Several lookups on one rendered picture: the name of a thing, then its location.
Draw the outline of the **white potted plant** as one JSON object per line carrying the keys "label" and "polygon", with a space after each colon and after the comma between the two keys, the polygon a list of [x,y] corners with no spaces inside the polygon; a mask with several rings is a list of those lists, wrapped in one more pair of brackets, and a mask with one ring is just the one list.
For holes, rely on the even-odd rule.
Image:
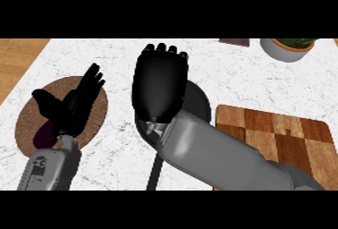
{"label": "white potted plant", "polygon": [[260,45],[266,54],[285,63],[297,62],[315,46],[315,44],[310,44],[306,48],[288,47],[276,38],[263,38]]}

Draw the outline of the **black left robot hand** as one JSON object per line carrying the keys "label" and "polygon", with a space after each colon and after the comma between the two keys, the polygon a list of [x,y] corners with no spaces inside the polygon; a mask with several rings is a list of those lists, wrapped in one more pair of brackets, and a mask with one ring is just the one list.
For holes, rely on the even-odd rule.
{"label": "black left robot hand", "polygon": [[61,135],[77,137],[82,134],[99,91],[107,82],[102,77],[99,65],[92,64],[79,87],[70,91],[64,100],[59,100],[45,89],[33,91],[40,114],[54,123],[52,133],[57,137]]}

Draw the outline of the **round brown placemat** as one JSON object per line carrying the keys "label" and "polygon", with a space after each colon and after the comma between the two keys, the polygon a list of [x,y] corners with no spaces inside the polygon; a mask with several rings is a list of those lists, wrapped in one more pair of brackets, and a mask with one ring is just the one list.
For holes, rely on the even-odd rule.
{"label": "round brown placemat", "polygon": [[[68,76],[45,85],[45,90],[49,91],[59,100],[62,100],[68,92],[77,88],[80,81],[82,76]],[[83,148],[95,138],[107,119],[107,110],[107,92],[105,89],[101,89],[85,130],[82,135],[77,137],[79,148]],[[31,98],[20,112],[15,129],[17,144],[21,153],[27,157],[30,157],[37,151],[33,139],[36,132],[40,130],[46,122],[48,119],[40,115],[37,102],[34,98]]]}

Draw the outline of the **checkered wooden cutting board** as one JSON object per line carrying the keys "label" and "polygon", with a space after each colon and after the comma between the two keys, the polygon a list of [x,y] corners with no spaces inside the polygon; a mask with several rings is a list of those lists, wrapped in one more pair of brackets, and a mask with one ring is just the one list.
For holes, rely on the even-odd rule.
{"label": "checkered wooden cutting board", "polygon": [[268,160],[296,165],[327,190],[338,191],[338,153],[324,121],[219,105],[216,126]]}

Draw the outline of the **dark brown flat object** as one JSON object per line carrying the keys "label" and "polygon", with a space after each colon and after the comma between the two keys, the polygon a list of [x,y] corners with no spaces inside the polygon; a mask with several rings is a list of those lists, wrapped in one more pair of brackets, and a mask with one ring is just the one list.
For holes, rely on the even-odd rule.
{"label": "dark brown flat object", "polygon": [[241,47],[250,47],[250,39],[248,38],[222,38],[219,40],[220,43],[232,44]]}

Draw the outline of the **black frying pan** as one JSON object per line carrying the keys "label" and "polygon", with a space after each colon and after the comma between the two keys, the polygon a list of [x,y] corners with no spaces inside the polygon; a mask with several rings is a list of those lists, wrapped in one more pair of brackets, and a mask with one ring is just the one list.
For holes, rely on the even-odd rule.
{"label": "black frying pan", "polygon": [[[211,122],[211,107],[210,107],[207,94],[192,81],[188,81],[186,83],[185,100],[183,100],[182,108],[200,119],[203,119],[207,123]],[[152,148],[155,148],[158,134],[154,132],[151,134],[147,134],[147,122],[142,121],[139,117],[135,117],[135,124],[138,128],[138,132],[145,142],[151,145]],[[157,156],[152,165],[148,184],[147,184],[147,189],[150,191],[154,191],[157,189],[157,182],[161,174],[163,163],[164,160],[161,156]]]}

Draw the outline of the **dark purple eggplant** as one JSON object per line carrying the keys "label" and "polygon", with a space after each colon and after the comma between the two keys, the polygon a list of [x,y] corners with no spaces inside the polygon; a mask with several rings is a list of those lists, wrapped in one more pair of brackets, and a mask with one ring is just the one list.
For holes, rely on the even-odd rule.
{"label": "dark purple eggplant", "polygon": [[54,123],[48,121],[33,138],[36,148],[52,148],[57,144],[57,136],[54,135]]}

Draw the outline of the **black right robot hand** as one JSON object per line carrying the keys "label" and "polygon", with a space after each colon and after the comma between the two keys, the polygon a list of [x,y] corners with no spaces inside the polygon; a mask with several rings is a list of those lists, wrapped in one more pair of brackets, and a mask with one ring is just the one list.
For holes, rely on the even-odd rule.
{"label": "black right robot hand", "polygon": [[188,54],[164,43],[148,44],[132,83],[132,106],[142,121],[170,123],[182,110],[188,72]]}

